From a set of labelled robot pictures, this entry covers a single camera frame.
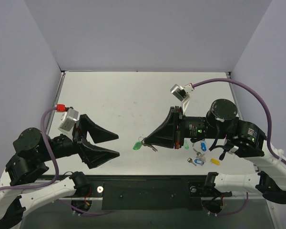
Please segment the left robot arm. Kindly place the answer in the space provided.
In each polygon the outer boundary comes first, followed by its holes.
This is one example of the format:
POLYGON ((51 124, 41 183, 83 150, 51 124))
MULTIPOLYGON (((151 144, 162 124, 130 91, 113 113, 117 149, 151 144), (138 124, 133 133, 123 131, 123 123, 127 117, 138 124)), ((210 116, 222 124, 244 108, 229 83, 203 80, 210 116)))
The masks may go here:
POLYGON ((24 216, 57 199, 73 195, 86 198, 92 193, 83 172, 72 172, 57 183, 23 192, 26 185, 34 183, 49 169, 45 165, 51 160, 46 145, 50 145, 55 159, 78 154, 90 169, 120 155, 96 146, 119 136, 98 126, 86 114, 65 113, 58 129, 59 136, 43 138, 41 130, 28 128, 13 142, 15 155, 6 164, 0 179, 0 229, 16 226, 24 216))

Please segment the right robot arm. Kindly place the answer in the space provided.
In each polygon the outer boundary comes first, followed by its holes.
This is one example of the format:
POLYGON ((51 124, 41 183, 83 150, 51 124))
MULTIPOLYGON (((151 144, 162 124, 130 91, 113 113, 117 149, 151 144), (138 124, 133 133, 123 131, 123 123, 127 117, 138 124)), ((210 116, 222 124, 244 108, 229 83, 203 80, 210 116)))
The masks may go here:
POLYGON ((143 139, 143 145, 179 149, 186 138, 193 143, 212 139, 209 150, 221 148, 220 160, 227 153, 234 154, 255 164, 259 172, 208 172, 203 186, 191 185, 191 189, 216 197, 234 191, 257 193, 268 201, 286 204, 286 159, 267 143, 265 133, 257 125, 240 120, 237 113, 236 105, 226 99, 215 100, 205 117, 186 116, 181 107, 171 107, 164 122, 143 139))

